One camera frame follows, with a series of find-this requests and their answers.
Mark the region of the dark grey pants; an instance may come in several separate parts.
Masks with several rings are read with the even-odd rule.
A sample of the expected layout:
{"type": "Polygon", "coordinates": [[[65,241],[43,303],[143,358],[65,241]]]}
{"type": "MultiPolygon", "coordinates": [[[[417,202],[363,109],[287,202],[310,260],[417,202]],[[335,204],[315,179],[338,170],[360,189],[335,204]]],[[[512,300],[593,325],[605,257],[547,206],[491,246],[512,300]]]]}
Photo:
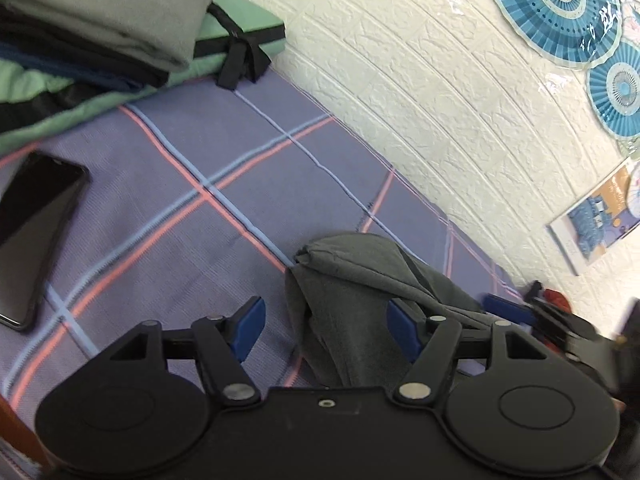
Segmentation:
{"type": "Polygon", "coordinates": [[[381,235],[348,232],[306,244],[285,273],[303,359],[327,387],[394,388],[409,369],[386,325],[390,300],[428,318],[434,308],[482,312],[445,275],[381,235]]]}

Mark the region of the large blue paper fan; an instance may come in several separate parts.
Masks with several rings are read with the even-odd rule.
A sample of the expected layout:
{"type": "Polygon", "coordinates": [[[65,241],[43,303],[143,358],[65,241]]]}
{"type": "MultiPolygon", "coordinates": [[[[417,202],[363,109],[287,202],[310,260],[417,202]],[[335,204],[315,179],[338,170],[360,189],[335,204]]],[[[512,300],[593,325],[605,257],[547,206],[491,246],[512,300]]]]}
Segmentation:
{"type": "Polygon", "coordinates": [[[620,0],[495,0],[533,50],[556,65],[589,70],[606,62],[623,37],[620,0]]]}

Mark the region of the red folded garment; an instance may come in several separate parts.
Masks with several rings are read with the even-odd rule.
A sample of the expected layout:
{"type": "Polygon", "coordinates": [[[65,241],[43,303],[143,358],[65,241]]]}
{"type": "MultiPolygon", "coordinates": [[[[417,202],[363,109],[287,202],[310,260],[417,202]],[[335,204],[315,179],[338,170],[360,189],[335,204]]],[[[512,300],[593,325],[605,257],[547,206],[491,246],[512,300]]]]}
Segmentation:
{"type": "Polygon", "coordinates": [[[558,292],[557,290],[551,288],[545,288],[542,292],[542,296],[544,297],[544,300],[548,302],[548,304],[552,304],[552,306],[555,306],[557,309],[563,312],[572,313],[570,302],[562,294],[562,292],[558,292]]]}

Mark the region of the bedding poster on wall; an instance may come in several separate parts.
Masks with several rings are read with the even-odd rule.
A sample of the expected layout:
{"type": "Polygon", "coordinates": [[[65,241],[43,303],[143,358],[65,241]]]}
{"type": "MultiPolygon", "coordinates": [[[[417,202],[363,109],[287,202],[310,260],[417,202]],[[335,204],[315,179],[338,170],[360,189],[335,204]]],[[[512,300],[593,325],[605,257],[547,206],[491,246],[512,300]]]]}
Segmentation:
{"type": "Polygon", "coordinates": [[[548,229],[570,270],[580,275],[639,225],[639,162],[623,160],[548,229]]]}

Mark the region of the black smartphone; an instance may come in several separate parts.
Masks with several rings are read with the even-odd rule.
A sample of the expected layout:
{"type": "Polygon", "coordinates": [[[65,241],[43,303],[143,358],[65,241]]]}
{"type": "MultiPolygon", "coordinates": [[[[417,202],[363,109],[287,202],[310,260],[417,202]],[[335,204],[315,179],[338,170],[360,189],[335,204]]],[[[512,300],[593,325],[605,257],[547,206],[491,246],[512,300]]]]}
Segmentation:
{"type": "Polygon", "coordinates": [[[1,324],[30,330],[89,169],[32,152],[1,196],[1,324]]]}

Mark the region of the purple plaid bed sheet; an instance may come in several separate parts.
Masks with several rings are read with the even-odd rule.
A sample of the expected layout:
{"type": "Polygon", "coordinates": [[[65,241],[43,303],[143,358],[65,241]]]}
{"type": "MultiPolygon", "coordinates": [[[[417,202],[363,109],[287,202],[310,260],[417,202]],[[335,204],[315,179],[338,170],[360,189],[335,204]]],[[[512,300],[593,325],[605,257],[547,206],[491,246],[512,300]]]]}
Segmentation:
{"type": "Polygon", "coordinates": [[[267,326],[246,366],[258,386],[298,370],[283,272],[308,240],[395,237],[472,294],[504,273],[431,195],[277,75],[229,92],[190,82],[43,143],[89,169],[34,329],[1,332],[1,394],[22,422],[132,326],[183,328],[250,296],[267,326]]]}

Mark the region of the small blue paper fan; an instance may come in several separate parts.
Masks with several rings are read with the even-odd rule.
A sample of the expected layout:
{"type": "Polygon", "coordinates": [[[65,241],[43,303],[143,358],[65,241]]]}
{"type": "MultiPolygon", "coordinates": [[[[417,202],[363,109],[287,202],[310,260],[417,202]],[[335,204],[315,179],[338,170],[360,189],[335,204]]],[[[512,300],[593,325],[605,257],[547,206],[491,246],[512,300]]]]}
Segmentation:
{"type": "Polygon", "coordinates": [[[622,39],[613,55],[590,68],[587,90],[590,103],[606,132],[628,140],[639,134],[639,47],[622,39]]]}

